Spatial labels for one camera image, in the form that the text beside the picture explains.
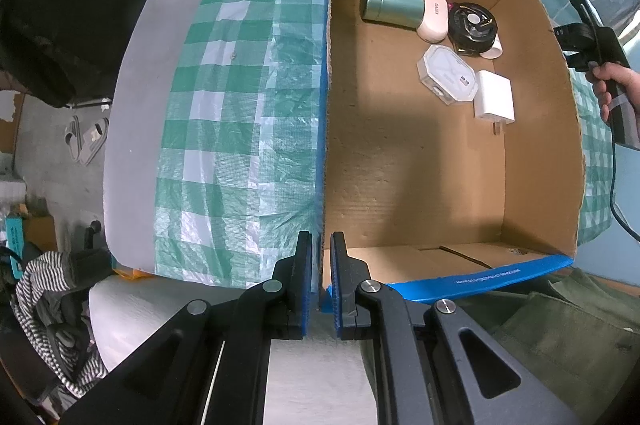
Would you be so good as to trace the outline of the small white medicine bottle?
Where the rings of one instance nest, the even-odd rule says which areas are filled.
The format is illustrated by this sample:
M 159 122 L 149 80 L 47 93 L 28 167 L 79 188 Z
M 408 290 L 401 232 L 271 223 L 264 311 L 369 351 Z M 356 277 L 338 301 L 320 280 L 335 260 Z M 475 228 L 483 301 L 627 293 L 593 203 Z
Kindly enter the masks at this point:
M 484 52 L 480 53 L 480 56 L 484 59 L 487 60 L 495 60 L 498 59 L 499 57 L 502 56 L 503 53 L 503 48 L 502 48 L 502 44 L 500 41 L 500 37 L 499 35 L 496 35 L 494 41 L 492 42 L 491 46 L 485 50 Z

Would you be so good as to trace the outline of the white power adapter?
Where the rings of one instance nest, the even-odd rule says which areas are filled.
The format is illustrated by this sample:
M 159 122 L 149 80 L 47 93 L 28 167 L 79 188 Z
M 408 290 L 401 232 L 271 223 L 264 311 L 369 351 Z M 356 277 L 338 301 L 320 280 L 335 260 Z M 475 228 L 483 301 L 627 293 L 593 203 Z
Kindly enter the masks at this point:
M 473 100 L 477 119 L 494 124 L 515 122 L 512 85 L 509 78 L 480 70 L 476 73 L 477 93 Z

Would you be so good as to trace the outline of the black round fan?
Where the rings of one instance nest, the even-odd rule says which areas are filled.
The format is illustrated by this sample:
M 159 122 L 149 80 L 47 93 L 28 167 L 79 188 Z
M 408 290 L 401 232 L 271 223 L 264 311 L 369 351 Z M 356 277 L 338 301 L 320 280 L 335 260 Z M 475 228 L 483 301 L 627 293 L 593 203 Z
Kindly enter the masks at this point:
M 498 23 L 495 16 L 485 7 L 476 3 L 460 3 L 462 16 L 449 17 L 448 36 L 454 48 L 462 54 L 479 55 L 487 50 L 496 35 Z

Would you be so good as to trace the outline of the white octagonal box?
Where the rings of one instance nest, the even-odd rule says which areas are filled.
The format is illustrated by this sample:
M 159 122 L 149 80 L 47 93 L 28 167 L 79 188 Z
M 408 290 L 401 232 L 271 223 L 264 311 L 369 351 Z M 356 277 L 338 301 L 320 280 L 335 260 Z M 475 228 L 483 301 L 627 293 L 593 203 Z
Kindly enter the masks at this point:
M 475 71 L 451 48 L 431 45 L 416 68 L 420 82 L 447 106 L 474 100 L 478 90 Z

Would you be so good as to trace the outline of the blue-edged cardboard box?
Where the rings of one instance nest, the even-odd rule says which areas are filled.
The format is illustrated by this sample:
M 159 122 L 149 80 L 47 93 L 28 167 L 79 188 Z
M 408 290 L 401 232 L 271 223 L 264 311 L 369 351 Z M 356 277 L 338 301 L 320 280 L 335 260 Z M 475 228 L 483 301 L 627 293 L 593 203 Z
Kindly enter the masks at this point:
M 453 0 L 497 18 L 502 55 L 470 59 L 507 78 L 515 120 L 444 104 L 419 78 L 426 44 L 330 0 L 326 233 L 373 279 L 431 303 L 573 263 L 586 186 L 570 72 L 541 0 Z

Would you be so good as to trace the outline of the white oval case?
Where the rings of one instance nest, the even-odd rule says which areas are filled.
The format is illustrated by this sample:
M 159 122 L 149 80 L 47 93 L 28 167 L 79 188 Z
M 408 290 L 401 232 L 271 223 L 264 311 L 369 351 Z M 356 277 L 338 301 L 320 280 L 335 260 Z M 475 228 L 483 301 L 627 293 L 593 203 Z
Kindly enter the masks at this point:
M 448 3 L 446 0 L 423 0 L 423 3 L 423 16 L 416 34 L 427 43 L 437 44 L 448 35 Z

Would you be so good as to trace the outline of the green metal tin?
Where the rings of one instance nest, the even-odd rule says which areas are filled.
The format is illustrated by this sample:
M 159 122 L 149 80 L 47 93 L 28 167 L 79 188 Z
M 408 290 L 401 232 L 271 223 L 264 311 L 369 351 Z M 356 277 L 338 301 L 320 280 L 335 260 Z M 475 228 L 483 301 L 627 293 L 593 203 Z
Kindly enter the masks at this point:
M 424 0 L 360 0 L 363 21 L 415 30 L 424 15 Z

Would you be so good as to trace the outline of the green checkered tablecloth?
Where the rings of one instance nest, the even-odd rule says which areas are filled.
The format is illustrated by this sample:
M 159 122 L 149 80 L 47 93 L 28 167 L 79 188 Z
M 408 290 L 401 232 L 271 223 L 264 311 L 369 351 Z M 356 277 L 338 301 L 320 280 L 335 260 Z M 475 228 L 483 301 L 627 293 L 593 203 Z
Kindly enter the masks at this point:
M 169 90 L 152 269 L 245 287 L 290 256 L 300 231 L 321 252 L 330 0 L 202 0 Z M 578 246 L 611 221 L 612 149 L 597 102 L 570 73 L 586 186 Z

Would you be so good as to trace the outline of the olive green trousers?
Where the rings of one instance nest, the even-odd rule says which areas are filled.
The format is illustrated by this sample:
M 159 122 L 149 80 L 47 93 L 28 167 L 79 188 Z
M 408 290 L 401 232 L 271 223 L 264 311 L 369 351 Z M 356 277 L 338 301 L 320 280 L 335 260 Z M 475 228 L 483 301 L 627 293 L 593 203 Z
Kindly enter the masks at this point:
M 456 304 L 594 424 L 639 367 L 639 297 L 575 269 Z

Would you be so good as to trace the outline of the striped cloth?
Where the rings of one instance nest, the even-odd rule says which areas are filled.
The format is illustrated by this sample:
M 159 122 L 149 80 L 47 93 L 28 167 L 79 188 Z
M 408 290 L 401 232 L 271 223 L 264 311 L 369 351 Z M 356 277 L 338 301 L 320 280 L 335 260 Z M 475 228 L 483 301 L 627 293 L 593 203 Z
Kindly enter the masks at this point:
M 85 302 L 89 289 L 112 273 L 107 249 L 43 252 L 26 263 L 10 299 L 29 344 L 75 398 L 107 375 Z

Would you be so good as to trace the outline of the pair of grey slippers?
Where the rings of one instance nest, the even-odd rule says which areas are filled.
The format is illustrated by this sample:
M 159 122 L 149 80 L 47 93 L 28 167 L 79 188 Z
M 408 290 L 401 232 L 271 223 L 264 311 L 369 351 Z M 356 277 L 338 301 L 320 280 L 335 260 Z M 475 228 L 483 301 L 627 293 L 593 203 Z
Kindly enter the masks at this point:
M 64 142 L 72 160 L 88 166 L 103 147 L 107 130 L 107 118 L 99 119 L 86 130 L 82 130 L 78 116 L 74 115 L 66 125 L 64 133 Z

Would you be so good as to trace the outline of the teal box on floor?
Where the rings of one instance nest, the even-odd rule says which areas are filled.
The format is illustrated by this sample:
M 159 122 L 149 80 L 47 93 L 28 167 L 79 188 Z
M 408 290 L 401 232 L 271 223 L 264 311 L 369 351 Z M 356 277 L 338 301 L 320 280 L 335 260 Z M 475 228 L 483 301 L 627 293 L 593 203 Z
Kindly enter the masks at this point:
M 17 255 L 17 259 L 11 259 L 12 272 L 16 280 L 20 280 L 23 275 L 24 244 L 23 219 L 20 216 L 6 217 L 6 246 Z

